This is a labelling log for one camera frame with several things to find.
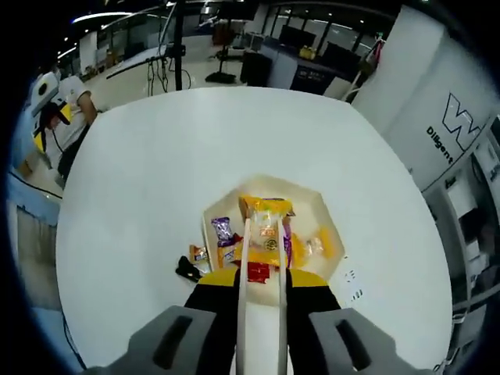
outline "computer monitor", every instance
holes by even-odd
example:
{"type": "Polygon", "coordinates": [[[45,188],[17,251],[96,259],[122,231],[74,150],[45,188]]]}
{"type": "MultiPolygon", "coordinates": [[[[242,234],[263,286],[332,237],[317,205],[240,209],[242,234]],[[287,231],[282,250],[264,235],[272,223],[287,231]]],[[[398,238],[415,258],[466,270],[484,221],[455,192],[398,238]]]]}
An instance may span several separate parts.
{"type": "Polygon", "coordinates": [[[328,42],[327,49],[321,56],[321,63],[330,68],[340,70],[348,77],[354,76],[359,71],[361,57],[353,51],[342,48],[340,45],[328,42]]]}
{"type": "Polygon", "coordinates": [[[283,26],[280,34],[280,43],[289,47],[300,49],[305,45],[313,46],[316,35],[307,31],[295,29],[294,27],[283,26]]]}

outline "beige tray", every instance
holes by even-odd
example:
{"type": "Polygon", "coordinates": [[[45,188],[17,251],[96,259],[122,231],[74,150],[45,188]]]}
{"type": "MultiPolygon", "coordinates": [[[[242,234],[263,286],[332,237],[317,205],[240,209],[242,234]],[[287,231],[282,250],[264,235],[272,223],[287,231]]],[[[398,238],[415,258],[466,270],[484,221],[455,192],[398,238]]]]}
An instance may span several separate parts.
{"type": "MultiPolygon", "coordinates": [[[[320,227],[326,227],[335,249],[334,256],[325,259],[321,255],[312,255],[302,270],[316,273],[326,281],[331,278],[345,250],[321,194],[286,180],[263,175],[245,181],[204,211],[203,235],[212,270],[219,269],[219,265],[217,236],[210,222],[216,217],[228,216],[233,232],[243,235],[245,224],[238,206],[238,197],[242,194],[262,198],[290,199],[296,215],[291,218],[291,230],[301,239],[310,238],[320,227]]],[[[278,295],[278,273],[272,273],[266,284],[250,283],[248,288],[248,300],[251,302],[278,305],[278,295]]]]}

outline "white shirt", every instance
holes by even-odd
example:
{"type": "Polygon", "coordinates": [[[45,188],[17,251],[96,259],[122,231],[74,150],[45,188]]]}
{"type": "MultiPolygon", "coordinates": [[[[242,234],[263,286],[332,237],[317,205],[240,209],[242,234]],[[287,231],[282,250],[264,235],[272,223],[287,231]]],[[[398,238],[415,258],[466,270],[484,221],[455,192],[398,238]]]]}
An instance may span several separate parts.
{"type": "MultiPolygon", "coordinates": [[[[61,122],[53,130],[57,143],[59,143],[59,146],[63,151],[65,151],[78,139],[81,132],[85,128],[85,116],[81,112],[80,106],[77,103],[80,96],[86,92],[88,92],[88,89],[85,87],[80,78],[76,76],[67,77],[59,84],[59,93],[65,98],[66,103],[70,105],[71,110],[70,125],[65,125],[61,122]]],[[[59,149],[57,143],[55,143],[52,130],[45,129],[45,140],[47,142],[45,154],[50,160],[51,167],[57,168],[63,153],[59,149]]]]}

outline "white table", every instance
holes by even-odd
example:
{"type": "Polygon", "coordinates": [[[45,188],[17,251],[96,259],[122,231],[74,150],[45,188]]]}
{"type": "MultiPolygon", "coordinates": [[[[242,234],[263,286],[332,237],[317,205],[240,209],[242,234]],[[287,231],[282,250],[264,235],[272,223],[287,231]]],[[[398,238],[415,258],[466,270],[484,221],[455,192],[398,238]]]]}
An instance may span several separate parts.
{"type": "MultiPolygon", "coordinates": [[[[257,173],[322,193],[348,255],[330,280],[342,307],[390,334],[415,367],[439,363],[452,330],[450,280],[412,178],[349,104],[257,87],[159,95],[92,125],[67,181],[56,254],[62,307],[83,360],[111,363],[133,332],[185,303],[193,286],[174,269],[189,244],[202,244],[203,209],[257,173]],[[344,277],[351,269],[363,289],[355,302],[344,277]]],[[[255,366],[276,361],[270,309],[250,308],[249,340],[269,336],[248,348],[260,355],[255,366]]]]}

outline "white robot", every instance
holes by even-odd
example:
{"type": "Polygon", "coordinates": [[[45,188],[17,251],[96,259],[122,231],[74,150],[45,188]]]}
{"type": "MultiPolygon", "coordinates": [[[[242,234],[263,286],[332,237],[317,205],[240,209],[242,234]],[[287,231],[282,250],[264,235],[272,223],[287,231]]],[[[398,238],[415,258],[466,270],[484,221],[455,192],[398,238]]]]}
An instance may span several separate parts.
{"type": "Polygon", "coordinates": [[[38,149],[45,153],[45,127],[57,116],[65,125],[71,123],[70,105],[59,93],[59,80],[53,72],[38,79],[31,92],[31,115],[34,119],[33,138],[38,149]]]}

